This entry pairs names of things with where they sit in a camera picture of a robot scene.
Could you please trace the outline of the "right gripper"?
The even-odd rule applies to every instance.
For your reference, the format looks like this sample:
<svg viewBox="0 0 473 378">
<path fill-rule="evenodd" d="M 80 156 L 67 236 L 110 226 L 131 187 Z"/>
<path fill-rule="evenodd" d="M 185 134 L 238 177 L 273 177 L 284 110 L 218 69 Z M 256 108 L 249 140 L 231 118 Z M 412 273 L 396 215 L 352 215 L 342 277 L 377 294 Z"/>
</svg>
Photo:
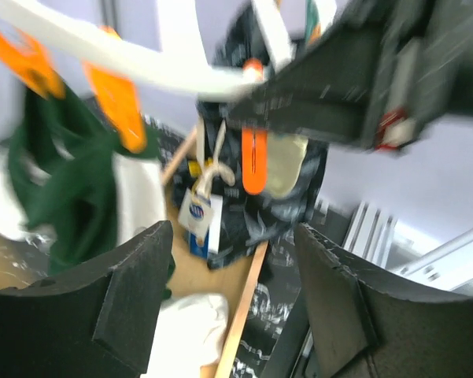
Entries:
<svg viewBox="0 0 473 378">
<path fill-rule="evenodd" d="M 446 113 L 473 117 L 473 1 L 361 10 L 362 26 L 331 26 L 235 103 L 228 126 L 400 150 Z"/>
</svg>

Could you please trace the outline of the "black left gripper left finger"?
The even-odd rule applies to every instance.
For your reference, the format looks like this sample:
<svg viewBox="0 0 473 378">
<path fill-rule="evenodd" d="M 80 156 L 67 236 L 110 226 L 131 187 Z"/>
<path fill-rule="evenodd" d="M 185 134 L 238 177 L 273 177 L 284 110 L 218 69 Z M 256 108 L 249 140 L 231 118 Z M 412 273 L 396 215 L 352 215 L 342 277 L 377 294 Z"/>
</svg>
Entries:
<svg viewBox="0 0 473 378">
<path fill-rule="evenodd" d="M 163 220 L 56 276 L 0 290 L 0 377 L 145 373 L 172 239 Z"/>
</svg>

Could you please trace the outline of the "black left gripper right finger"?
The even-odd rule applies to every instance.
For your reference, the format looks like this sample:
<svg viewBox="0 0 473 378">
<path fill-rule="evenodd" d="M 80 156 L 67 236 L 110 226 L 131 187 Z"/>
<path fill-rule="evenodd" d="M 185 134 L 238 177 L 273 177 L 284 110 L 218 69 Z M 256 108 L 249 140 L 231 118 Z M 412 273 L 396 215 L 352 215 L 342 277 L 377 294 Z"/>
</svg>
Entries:
<svg viewBox="0 0 473 378">
<path fill-rule="evenodd" d="M 394 275 L 306 224 L 294 243 L 322 377 L 473 377 L 473 297 Z"/>
</svg>

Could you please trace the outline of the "cream sock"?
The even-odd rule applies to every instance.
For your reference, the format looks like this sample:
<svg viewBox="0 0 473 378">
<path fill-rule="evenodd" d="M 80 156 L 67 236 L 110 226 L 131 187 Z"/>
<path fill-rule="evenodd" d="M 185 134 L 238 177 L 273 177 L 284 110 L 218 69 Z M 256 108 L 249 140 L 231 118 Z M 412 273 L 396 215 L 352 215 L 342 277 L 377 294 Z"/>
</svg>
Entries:
<svg viewBox="0 0 473 378">
<path fill-rule="evenodd" d="M 269 133 L 267 142 L 265 190 L 273 198 L 285 198 L 297 182 L 309 141 L 300 135 Z"/>
</svg>

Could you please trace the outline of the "white round clip hanger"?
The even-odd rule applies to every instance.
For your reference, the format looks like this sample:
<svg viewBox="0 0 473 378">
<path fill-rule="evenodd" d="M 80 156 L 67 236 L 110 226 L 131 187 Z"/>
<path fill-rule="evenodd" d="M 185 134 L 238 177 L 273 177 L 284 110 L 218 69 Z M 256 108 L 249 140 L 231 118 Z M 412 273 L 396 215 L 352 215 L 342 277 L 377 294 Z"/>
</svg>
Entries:
<svg viewBox="0 0 473 378">
<path fill-rule="evenodd" d="M 267 81 L 241 69 L 187 65 L 180 57 L 110 36 L 37 1 L 0 1 L 0 18 L 81 60 L 128 79 L 200 98 L 229 102 Z"/>
</svg>

